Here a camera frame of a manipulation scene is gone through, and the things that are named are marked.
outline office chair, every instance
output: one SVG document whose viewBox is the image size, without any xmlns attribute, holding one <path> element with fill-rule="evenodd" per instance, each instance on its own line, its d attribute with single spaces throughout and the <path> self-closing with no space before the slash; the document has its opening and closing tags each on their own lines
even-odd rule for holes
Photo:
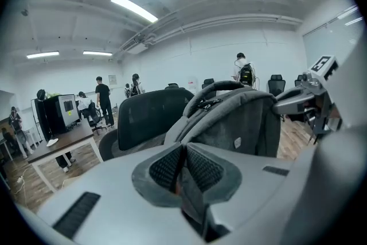
<svg viewBox="0 0 367 245">
<path fill-rule="evenodd" d="M 102 159 L 162 145 L 166 132 L 179 120 L 193 96 L 190 91 L 179 88 L 143 93 L 124 100 L 119 108 L 117 130 L 106 134 L 99 144 Z"/>
<path fill-rule="evenodd" d="M 302 82 L 302 75 L 298 75 L 297 79 L 294 80 L 294 86 L 299 86 L 300 83 Z"/>
<path fill-rule="evenodd" d="M 286 81 L 283 80 L 282 75 L 271 75 L 268 81 L 269 93 L 272 93 L 275 97 L 284 92 Z"/>
<path fill-rule="evenodd" d="M 204 89 L 205 87 L 209 86 L 210 84 L 214 83 L 214 79 L 205 79 L 204 83 L 201 85 L 201 89 Z M 217 96 L 217 91 L 213 91 L 206 95 L 205 100 L 209 100 L 213 97 Z"/>
<path fill-rule="evenodd" d="M 166 89 L 179 89 L 179 86 L 176 83 L 169 83 L 165 90 Z"/>
<path fill-rule="evenodd" d="M 83 114 L 83 117 L 88 120 L 88 123 L 90 127 L 92 128 L 92 131 L 96 131 L 97 135 L 99 136 L 98 130 L 107 129 L 103 126 L 97 126 L 97 124 L 101 121 L 101 114 L 100 110 L 96 109 L 96 104 L 94 102 L 91 102 L 88 109 L 84 109 L 81 111 Z"/>
</svg>

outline fluorescent light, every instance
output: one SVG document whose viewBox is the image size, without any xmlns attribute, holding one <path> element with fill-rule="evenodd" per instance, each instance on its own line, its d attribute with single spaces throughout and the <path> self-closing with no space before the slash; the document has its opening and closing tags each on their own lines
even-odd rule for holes
<svg viewBox="0 0 367 245">
<path fill-rule="evenodd" d="M 121 5 L 133 11 L 134 13 L 141 15 L 143 18 L 146 18 L 150 22 L 155 22 L 157 20 L 154 15 L 129 0 L 111 0 L 111 2 Z"/>
<path fill-rule="evenodd" d="M 355 22 L 359 22 L 359 21 L 362 21 L 363 20 L 363 17 L 360 17 L 360 18 L 356 18 L 355 20 L 352 20 L 350 22 L 347 22 L 345 25 L 346 26 L 349 26 L 351 24 L 354 24 Z"/>
<path fill-rule="evenodd" d="M 83 51 L 84 55 L 106 55 L 111 56 L 111 52 L 100 52 L 100 51 Z"/>
<path fill-rule="evenodd" d="M 351 9 L 347 9 L 346 12 L 338 15 L 338 19 L 339 20 L 342 20 L 343 18 L 349 16 L 349 14 L 352 14 L 352 13 L 354 13 L 357 10 L 358 10 L 358 6 L 355 6 L 355 7 L 351 8 Z"/>
<path fill-rule="evenodd" d="M 28 59 L 35 59 L 37 57 L 54 56 L 54 55 L 58 55 L 58 51 L 54 51 L 54 52 L 42 52 L 42 53 L 36 53 L 34 55 L 27 55 L 27 58 Z"/>
</svg>

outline black backpack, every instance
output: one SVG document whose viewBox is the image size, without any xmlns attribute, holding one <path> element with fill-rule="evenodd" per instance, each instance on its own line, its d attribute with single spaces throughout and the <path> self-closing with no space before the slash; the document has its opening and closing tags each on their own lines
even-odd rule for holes
<svg viewBox="0 0 367 245">
<path fill-rule="evenodd" d="M 133 97 L 133 96 L 136 96 L 136 95 L 139 95 L 139 94 L 141 94 L 140 90 L 139 90 L 139 87 L 137 85 L 131 85 L 130 97 Z"/>
<path fill-rule="evenodd" d="M 125 88 L 125 95 L 126 95 L 126 98 L 129 98 L 131 96 L 130 88 Z"/>
<path fill-rule="evenodd" d="M 245 64 L 240 70 L 239 75 L 239 82 L 247 86 L 253 85 L 253 73 L 250 64 Z"/>
<path fill-rule="evenodd" d="M 21 124 L 19 123 L 17 119 L 15 119 L 12 115 L 10 115 L 9 118 L 11 119 L 11 126 L 13 127 L 15 132 L 22 130 Z"/>
</svg>

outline black pants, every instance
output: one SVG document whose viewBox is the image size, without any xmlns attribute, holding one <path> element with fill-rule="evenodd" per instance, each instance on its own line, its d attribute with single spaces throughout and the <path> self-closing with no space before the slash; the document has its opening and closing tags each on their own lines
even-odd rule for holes
<svg viewBox="0 0 367 245">
<path fill-rule="evenodd" d="M 70 160 L 71 158 L 71 153 L 70 152 L 67 152 L 65 153 L 65 155 L 67 156 L 67 158 Z M 65 160 L 65 158 L 61 155 L 61 156 L 58 156 L 56 157 L 56 161 L 57 161 L 57 164 L 60 166 L 60 168 L 66 168 L 68 166 L 68 163 L 67 161 Z"/>
<path fill-rule="evenodd" d="M 109 123 L 113 126 L 115 124 L 114 122 L 114 117 L 112 116 L 112 109 L 111 109 L 111 102 L 110 100 L 106 101 L 106 102 L 100 102 L 101 108 L 102 108 L 102 113 L 103 113 L 103 117 L 104 120 L 106 121 L 106 124 L 108 125 Z"/>
</svg>

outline chair backrest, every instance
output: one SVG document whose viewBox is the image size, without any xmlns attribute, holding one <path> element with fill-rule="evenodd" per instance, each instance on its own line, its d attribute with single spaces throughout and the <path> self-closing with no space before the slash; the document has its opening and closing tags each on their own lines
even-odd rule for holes
<svg viewBox="0 0 367 245">
<path fill-rule="evenodd" d="M 268 81 L 268 86 L 269 93 L 272 93 L 274 96 L 278 96 L 284 92 L 286 81 L 283 80 L 282 75 L 271 75 L 270 80 Z"/>
<path fill-rule="evenodd" d="M 101 120 L 100 116 L 97 116 L 97 112 L 96 112 L 96 104 L 94 102 L 91 102 L 91 104 L 88 106 L 88 111 L 90 116 L 92 117 L 92 120 L 94 121 L 94 123 L 99 123 Z"/>
<path fill-rule="evenodd" d="M 205 87 L 211 85 L 214 83 L 214 79 L 205 79 L 204 84 L 201 85 L 201 89 L 204 89 Z M 205 100 L 209 100 L 217 95 L 216 91 L 213 91 L 206 95 Z"/>
<path fill-rule="evenodd" d="M 302 82 L 302 75 L 298 75 L 297 79 L 294 80 L 294 86 L 299 86 L 300 83 Z"/>
<path fill-rule="evenodd" d="M 120 150 L 166 133 L 182 116 L 194 95 L 185 89 L 166 89 L 143 93 L 124 100 L 119 109 Z"/>
<path fill-rule="evenodd" d="M 172 84 L 168 84 L 165 90 L 166 89 L 179 89 L 179 86 L 176 83 L 172 83 Z"/>
</svg>

